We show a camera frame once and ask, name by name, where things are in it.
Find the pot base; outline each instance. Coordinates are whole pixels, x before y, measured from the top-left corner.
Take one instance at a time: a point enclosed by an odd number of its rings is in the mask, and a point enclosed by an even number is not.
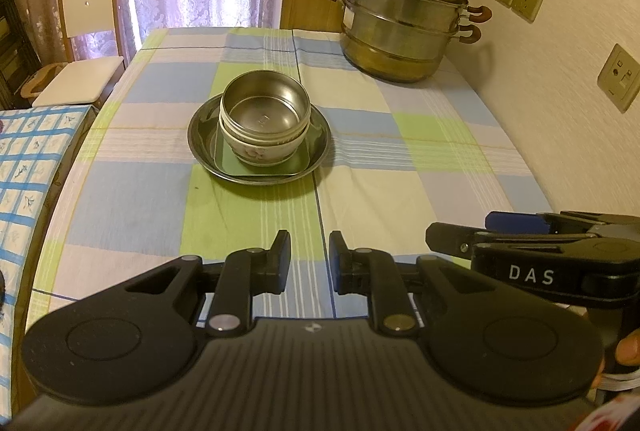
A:
[[[351,64],[373,77],[396,83],[415,83],[430,77],[440,66],[437,59],[407,59],[379,50],[363,41],[340,34],[340,46]]]

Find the chair seat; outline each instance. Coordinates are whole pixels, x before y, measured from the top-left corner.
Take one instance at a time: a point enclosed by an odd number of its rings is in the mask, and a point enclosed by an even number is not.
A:
[[[33,106],[95,103],[123,61],[121,56],[108,56],[69,63],[33,101]]]

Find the chair backrest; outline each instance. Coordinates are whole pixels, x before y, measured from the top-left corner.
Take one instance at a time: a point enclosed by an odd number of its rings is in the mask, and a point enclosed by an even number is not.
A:
[[[116,37],[118,54],[124,56],[118,22],[117,0],[58,0],[62,40],[66,58],[74,61],[74,53],[69,38],[113,30]]]

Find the ribbed gray surface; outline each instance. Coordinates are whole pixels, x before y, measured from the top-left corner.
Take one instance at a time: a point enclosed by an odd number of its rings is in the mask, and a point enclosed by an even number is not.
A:
[[[447,384],[412,341],[363,319],[259,319],[244,337],[210,342],[170,387],[114,407],[40,397],[9,425],[29,431],[566,431],[592,408],[501,407]]]

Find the tablecloth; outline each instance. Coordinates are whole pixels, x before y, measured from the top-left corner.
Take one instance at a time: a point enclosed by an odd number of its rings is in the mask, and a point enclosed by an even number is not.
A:
[[[31,278],[50,209],[93,119],[90,106],[0,112],[0,415],[11,406],[15,343],[24,331]]]
[[[251,187],[211,177],[191,155],[195,110],[231,79],[276,69],[302,81],[332,129],[311,176]],[[342,55],[337,34],[257,28],[174,28],[145,41],[94,122],[63,188],[36,272],[28,324],[181,254],[219,261],[292,236],[286,292],[255,315],[366,312],[339,297],[328,235],[396,260],[428,252],[432,221],[482,226],[492,210],[549,210],[494,116],[445,58],[418,85],[376,80]]]

